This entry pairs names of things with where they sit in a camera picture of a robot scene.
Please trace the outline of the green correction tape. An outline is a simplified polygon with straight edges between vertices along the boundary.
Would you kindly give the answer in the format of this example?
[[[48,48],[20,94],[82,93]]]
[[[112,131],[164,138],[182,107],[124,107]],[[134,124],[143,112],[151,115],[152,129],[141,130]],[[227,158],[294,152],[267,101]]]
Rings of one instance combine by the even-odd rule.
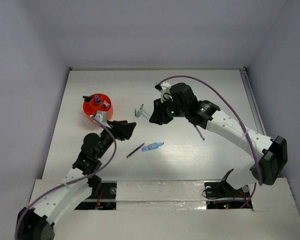
[[[146,110],[144,110],[144,104],[142,104],[142,105],[140,106],[140,108],[137,109],[137,110],[138,110],[138,117],[137,117],[137,118],[143,116],[143,117],[146,118],[147,120],[150,119],[151,115],[150,115]]]

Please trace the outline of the orange highlighter black body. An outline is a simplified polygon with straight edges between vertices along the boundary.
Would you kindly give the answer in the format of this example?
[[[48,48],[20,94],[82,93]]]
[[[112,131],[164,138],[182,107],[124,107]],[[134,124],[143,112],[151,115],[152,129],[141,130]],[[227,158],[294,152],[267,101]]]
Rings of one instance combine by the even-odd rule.
[[[96,98],[94,96],[83,96],[82,97],[84,99],[85,102],[89,103],[91,100],[95,101]]]

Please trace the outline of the blue gel pen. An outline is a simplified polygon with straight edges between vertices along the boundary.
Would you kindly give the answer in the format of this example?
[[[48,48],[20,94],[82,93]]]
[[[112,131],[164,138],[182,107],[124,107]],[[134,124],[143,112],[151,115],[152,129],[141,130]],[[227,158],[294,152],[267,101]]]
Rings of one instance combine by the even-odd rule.
[[[204,141],[204,140],[205,140],[205,137],[204,137],[204,135],[201,133],[201,131],[199,130],[198,126],[197,126],[197,125],[194,125],[194,128],[195,128],[196,131],[198,132],[200,138]]]

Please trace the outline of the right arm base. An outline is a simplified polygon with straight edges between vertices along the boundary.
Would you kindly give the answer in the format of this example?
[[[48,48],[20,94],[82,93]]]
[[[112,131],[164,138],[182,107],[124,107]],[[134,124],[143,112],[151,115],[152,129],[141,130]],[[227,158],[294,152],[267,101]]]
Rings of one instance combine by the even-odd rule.
[[[207,200],[208,209],[253,209],[249,186],[234,189],[227,182],[233,170],[229,170],[219,181],[204,183],[202,196]]]

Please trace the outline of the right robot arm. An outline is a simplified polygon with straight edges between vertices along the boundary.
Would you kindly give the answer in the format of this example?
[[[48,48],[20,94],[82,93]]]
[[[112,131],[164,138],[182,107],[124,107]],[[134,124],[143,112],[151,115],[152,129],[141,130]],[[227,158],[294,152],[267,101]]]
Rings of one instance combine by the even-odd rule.
[[[219,106],[208,100],[198,100],[185,83],[156,85],[160,98],[154,100],[149,122],[170,123],[185,118],[192,125],[215,133],[230,141],[252,157],[252,163],[241,169],[231,169],[220,183],[225,196],[232,196],[244,185],[262,183],[271,186],[288,161],[288,144],[282,136],[271,138],[258,133],[228,116]]]

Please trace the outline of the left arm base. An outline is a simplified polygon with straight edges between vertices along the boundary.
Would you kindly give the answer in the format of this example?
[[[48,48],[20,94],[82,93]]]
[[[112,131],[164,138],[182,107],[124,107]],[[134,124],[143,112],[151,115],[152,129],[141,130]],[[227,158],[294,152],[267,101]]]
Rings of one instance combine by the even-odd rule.
[[[116,210],[117,182],[103,181],[99,176],[88,180],[91,187],[91,195],[83,200],[75,210]]]

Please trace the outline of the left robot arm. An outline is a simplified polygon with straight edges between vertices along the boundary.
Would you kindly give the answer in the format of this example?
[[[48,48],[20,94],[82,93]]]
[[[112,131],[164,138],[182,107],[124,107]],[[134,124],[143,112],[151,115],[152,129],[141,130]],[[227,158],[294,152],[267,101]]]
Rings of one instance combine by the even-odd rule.
[[[108,121],[100,134],[83,138],[80,153],[59,185],[43,193],[17,215],[14,239],[53,240],[55,226],[83,200],[101,193],[102,179],[97,175],[107,164],[101,158],[118,141],[129,140],[136,122]]]

